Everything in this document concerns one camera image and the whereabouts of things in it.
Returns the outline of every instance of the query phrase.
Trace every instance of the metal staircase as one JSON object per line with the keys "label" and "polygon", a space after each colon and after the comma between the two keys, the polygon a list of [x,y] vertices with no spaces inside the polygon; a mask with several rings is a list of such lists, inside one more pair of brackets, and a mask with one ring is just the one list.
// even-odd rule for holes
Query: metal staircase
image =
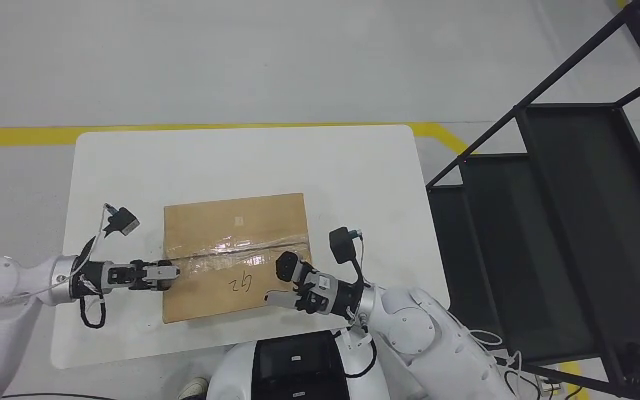
{"label": "metal staircase", "polygon": [[[532,104],[640,10],[630,3],[427,185],[451,311],[523,370],[640,399],[640,144],[624,106]],[[509,121],[527,153],[473,154]],[[459,168],[462,185],[438,186]],[[539,367],[601,357],[609,382]]]}

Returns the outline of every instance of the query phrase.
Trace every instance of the white table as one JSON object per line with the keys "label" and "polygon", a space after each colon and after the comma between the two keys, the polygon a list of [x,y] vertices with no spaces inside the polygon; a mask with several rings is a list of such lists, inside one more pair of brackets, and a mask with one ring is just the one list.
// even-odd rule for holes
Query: white table
{"label": "white table", "polygon": [[[362,229],[366,278],[382,286],[419,285],[445,307],[449,296],[411,129],[406,126],[268,128],[88,133],[73,164],[64,254],[95,234],[104,202],[141,222],[113,234],[95,260],[162,258],[163,207],[302,192],[314,265],[345,280],[331,230]],[[58,368],[103,363],[333,329],[336,316],[264,307],[163,324],[161,294],[117,290],[107,323],[85,328],[78,305],[56,309],[51,360]]]}

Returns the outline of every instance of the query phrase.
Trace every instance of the gray floor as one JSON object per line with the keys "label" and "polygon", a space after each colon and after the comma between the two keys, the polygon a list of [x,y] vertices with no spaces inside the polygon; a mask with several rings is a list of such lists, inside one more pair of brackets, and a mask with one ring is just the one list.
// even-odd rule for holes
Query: gray floor
{"label": "gray floor", "polygon": [[[470,142],[613,8],[606,0],[5,0],[0,126],[413,120],[444,122]],[[616,34],[543,100],[617,99],[640,83],[639,57]],[[640,131],[640,104],[627,111]],[[427,180],[453,157],[434,139],[416,145]],[[512,124],[481,151],[520,149]],[[13,227],[0,230],[1,254],[34,265],[61,251],[73,151],[0,148],[0,225]],[[44,310],[8,393],[172,399],[223,351],[59,371],[49,362],[52,322]],[[582,366],[602,373],[597,362]],[[394,398],[413,390],[406,377],[392,381]]]}

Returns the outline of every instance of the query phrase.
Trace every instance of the yellow floor line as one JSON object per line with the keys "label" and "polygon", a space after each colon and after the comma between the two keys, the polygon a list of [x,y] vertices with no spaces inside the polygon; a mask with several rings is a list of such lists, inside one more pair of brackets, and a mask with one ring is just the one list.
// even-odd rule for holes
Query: yellow floor line
{"label": "yellow floor line", "polygon": [[[560,371],[562,372],[582,376],[582,370],[580,369],[580,364],[578,364],[577,361],[569,361],[566,363],[562,363],[559,366]],[[567,385],[567,390],[569,393],[573,393],[574,391],[576,391],[576,389],[578,389],[578,386],[576,385]],[[573,396],[571,400],[589,400],[588,390],[582,389],[580,392],[578,392],[578,394]]]}
{"label": "yellow floor line", "polygon": [[[272,123],[272,124],[170,124],[170,125],[116,125],[116,126],[52,126],[0,128],[0,147],[3,146],[55,146],[75,144],[78,136],[85,132],[104,131],[153,131],[186,129],[235,129],[235,128],[274,128],[304,126],[353,126],[353,125],[393,125],[395,123]],[[417,137],[432,137],[440,141],[456,154],[460,154],[467,145],[445,127],[433,122],[399,123],[408,125]]]}

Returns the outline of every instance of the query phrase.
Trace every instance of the cardboard box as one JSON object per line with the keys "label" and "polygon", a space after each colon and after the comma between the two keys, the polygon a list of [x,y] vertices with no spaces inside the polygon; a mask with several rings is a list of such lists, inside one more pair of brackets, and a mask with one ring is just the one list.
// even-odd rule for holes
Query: cardboard box
{"label": "cardboard box", "polygon": [[310,260],[301,193],[165,207],[164,247],[180,277],[163,295],[165,323],[264,306],[284,251]]}

